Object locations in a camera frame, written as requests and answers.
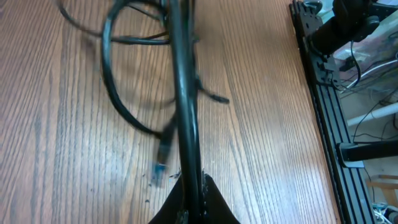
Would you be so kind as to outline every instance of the wood grain surface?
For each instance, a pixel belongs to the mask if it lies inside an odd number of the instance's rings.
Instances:
[[[109,0],[66,0],[100,29]],[[199,100],[204,170],[241,223],[338,223],[289,0],[198,1],[198,69],[230,105]],[[147,223],[176,182],[177,142],[162,187],[150,183],[154,138],[133,130],[101,81],[99,40],[50,0],[2,0],[1,223]],[[160,25],[124,10],[116,34]],[[170,47],[114,44],[123,102],[160,129],[174,108]]]

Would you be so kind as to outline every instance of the tangled cable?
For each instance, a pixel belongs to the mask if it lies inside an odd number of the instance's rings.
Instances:
[[[150,16],[153,19],[158,19],[160,22],[163,22],[165,24],[165,27],[167,27],[168,23],[168,12],[167,8],[165,5],[165,1],[163,0],[158,0],[160,2],[155,2],[151,0],[116,0],[112,6],[112,8],[109,10],[106,19],[103,24],[103,30],[102,32],[98,32],[95,30],[92,30],[88,27],[85,27],[84,25],[81,25],[76,19],[72,18],[67,10],[65,9],[63,5],[62,0],[57,0],[57,7],[59,11],[61,12],[62,16],[73,26],[76,27],[77,29],[85,32],[86,34],[101,38],[101,65],[102,65],[102,70],[103,70],[103,81],[106,87],[106,90],[109,95],[109,99],[112,102],[112,105],[116,109],[116,111],[123,117],[124,120],[126,120],[129,124],[131,124],[133,127],[136,129],[146,133],[155,136],[157,139],[160,140],[159,143],[159,150],[158,150],[158,155],[157,155],[157,164],[155,165],[155,172],[154,174],[156,177],[160,174],[161,171],[164,170],[164,164],[167,161],[167,158],[170,154],[171,150],[171,145],[172,145],[172,138],[174,135],[175,128],[177,127],[177,115],[176,113],[173,114],[172,118],[170,121],[164,126],[162,131],[155,131],[152,130],[151,128],[148,128],[147,126],[143,125],[140,121],[138,121],[130,112],[129,110],[123,105],[122,101],[120,100],[118,91],[116,89],[116,85],[114,83],[114,78],[112,74],[112,68],[111,68],[111,56],[110,56],[110,51],[111,51],[111,43],[116,42],[119,44],[126,44],[126,45],[134,45],[134,44],[141,44],[141,45],[168,45],[170,43],[169,39],[156,39],[159,37],[163,37],[169,34],[168,31],[161,32],[156,35],[152,35],[149,37],[133,37],[133,36],[112,36],[112,31],[113,31],[113,26],[114,23],[119,15],[119,12],[124,8],[124,7],[131,7],[147,16]],[[155,17],[151,16],[147,11],[144,11],[136,6],[132,6],[131,3],[134,2],[139,2],[143,4],[147,4],[151,7],[153,7],[157,12],[159,12],[160,17]],[[193,26],[193,16],[191,18],[192,21],[190,21],[191,26]],[[196,42],[196,40],[191,40],[190,43],[192,44],[191,47],[193,48],[193,44]],[[195,57],[193,57],[193,67],[195,68]],[[217,96],[214,93],[204,89],[202,82],[197,74],[195,72],[195,84],[197,91],[203,92],[206,96],[210,97],[212,100],[215,100],[219,103],[229,103],[229,99]],[[170,105],[173,103],[175,99],[172,101],[167,102],[167,105]]]

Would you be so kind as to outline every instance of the white object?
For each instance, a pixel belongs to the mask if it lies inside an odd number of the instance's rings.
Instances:
[[[384,116],[394,114],[394,113],[398,113],[398,103],[393,103],[389,106],[385,106],[383,108],[374,110],[374,111],[370,112],[369,114],[364,114],[364,115],[358,116],[356,118],[349,119],[349,120],[347,120],[347,125],[352,126],[352,125],[358,124],[361,121],[363,122],[363,121],[372,120],[374,118],[382,118]]]
[[[363,73],[363,74],[361,75],[361,79],[364,78],[364,77],[365,77],[366,75],[368,75],[369,73],[375,71],[376,69],[378,69],[378,68],[380,68],[380,67],[383,67],[383,66],[386,66],[386,65],[389,65],[389,64],[391,64],[391,63],[395,63],[395,62],[398,62],[398,60],[392,60],[392,61],[383,63],[383,64],[381,64],[381,65],[378,65],[378,66],[376,66],[376,67],[370,69],[369,71]],[[355,83],[357,80],[358,80],[358,79],[355,79],[352,83],[350,83],[350,84],[347,86],[347,88],[350,88],[351,86],[353,86],[354,83]]]

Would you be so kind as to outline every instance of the white pipe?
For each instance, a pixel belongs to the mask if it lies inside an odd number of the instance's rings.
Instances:
[[[390,114],[394,114],[394,113],[398,113],[398,103],[393,103],[389,106],[385,106],[383,108],[374,110],[372,112],[370,112],[369,114],[364,114],[361,116],[358,116],[356,118],[352,118],[347,120],[347,125],[348,126],[352,126],[355,124],[358,124],[359,122],[363,121],[369,121],[372,120],[374,118],[382,118],[384,116],[390,115]]]
[[[369,71],[367,71],[367,72],[365,72],[365,73],[363,73],[363,74],[361,75],[361,79],[364,78],[364,77],[365,77],[366,75],[368,75],[369,73],[375,71],[376,69],[378,69],[378,68],[380,68],[380,67],[383,67],[383,66],[386,66],[386,65],[389,65],[389,64],[394,63],[394,62],[398,62],[398,59],[397,59],[397,60],[392,60],[392,61],[389,61],[389,62],[386,62],[386,63],[383,63],[383,64],[381,64],[381,65],[378,65],[378,66],[376,66],[376,67],[370,69]],[[358,80],[358,79],[355,79],[355,80],[354,80],[352,83],[350,83],[346,88],[349,89],[351,86],[354,85],[354,83],[355,83],[357,80]]]

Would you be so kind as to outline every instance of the black rod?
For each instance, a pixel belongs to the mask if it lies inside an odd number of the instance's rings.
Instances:
[[[174,88],[178,123],[181,173],[184,190],[184,207],[188,210],[189,223],[200,219],[199,189],[197,182],[197,144],[195,142],[195,89],[188,63],[187,27],[182,25],[182,15],[177,0],[170,0],[170,43],[174,67]]]
[[[398,156],[398,140],[374,142],[358,147],[342,148],[341,153],[346,161],[363,161],[391,156]]]

